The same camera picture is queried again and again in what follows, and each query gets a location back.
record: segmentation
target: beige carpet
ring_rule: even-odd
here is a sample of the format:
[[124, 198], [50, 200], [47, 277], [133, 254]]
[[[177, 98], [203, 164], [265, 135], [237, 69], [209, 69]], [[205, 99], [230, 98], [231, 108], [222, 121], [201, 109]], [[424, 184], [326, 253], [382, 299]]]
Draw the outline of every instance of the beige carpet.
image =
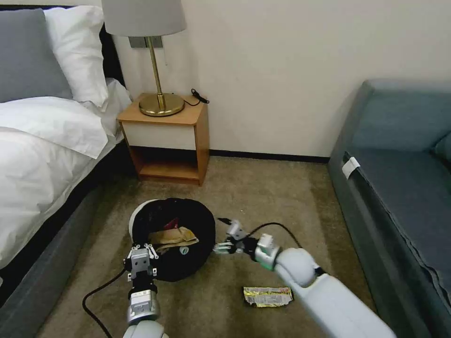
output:
[[[130, 250], [127, 224], [132, 211], [148, 199], [167, 197], [198, 200], [215, 217], [239, 219], [248, 230], [270, 221], [285, 224], [319, 265], [373, 306], [325, 165], [212, 157], [202, 187], [118, 177], [105, 186], [89, 238], [39, 337], [104, 337], [84, 313], [81, 300], [122, 269]], [[218, 241], [225, 238], [225, 230], [217, 223]], [[295, 246], [277, 226], [266, 232], [283, 247]], [[245, 255], [212, 254], [195, 275], [156, 284], [159, 322], [172, 338], [324, 336], [297, 300], [284, 308], [244, 304], [243, 286], [282, 286], [274, 273]], [[126, 330], [130, 287], [124, 276], [88, 301], [113, 337]]]

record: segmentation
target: brass lamp base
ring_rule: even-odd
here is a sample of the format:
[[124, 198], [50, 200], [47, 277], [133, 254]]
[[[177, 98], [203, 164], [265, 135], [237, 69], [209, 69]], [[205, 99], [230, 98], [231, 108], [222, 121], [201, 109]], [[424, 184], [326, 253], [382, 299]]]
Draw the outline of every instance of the brass lamp base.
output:
[[185, 101], [175, 94], [163, 94], [160, 101], [162, 101], [161, 104], [159, 104], [158, 94], [149, 94], [140, 101], [140, 111], [149, 116], [169, 116], [185, 107]]

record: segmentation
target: cream wall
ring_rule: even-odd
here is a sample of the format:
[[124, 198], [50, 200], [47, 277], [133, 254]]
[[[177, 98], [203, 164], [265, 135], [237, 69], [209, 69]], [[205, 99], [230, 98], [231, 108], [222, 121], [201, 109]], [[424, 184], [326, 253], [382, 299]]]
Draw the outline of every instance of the cream wall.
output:
[[[210, 99], [212, 149], [329, 156], [364, 79], [451, 77], [448, 0], [182, 1], [188, 29], [163, 38], [160, 77]], [[115, 42], [132, 95], [154, 90], [148, 52]]]

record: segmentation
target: white pillow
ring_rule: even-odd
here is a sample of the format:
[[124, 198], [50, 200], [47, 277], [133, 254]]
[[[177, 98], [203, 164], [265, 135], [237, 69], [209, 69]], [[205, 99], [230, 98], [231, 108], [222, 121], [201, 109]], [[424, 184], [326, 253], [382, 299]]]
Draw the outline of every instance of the white pillow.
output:
[[52, 49], [75, 101], [102, 107], [108, 98], [99, 33], [103, 12], [97, 6], [44, 11]]

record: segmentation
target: lamp shade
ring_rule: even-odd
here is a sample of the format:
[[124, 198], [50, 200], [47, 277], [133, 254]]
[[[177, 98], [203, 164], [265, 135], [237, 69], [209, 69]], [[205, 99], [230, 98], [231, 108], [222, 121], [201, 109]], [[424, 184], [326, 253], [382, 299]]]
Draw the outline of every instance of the lamp shade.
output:
[[169, 35], [187, 26], [180, 0], [102, 0], [105, 29], [128, 37]]

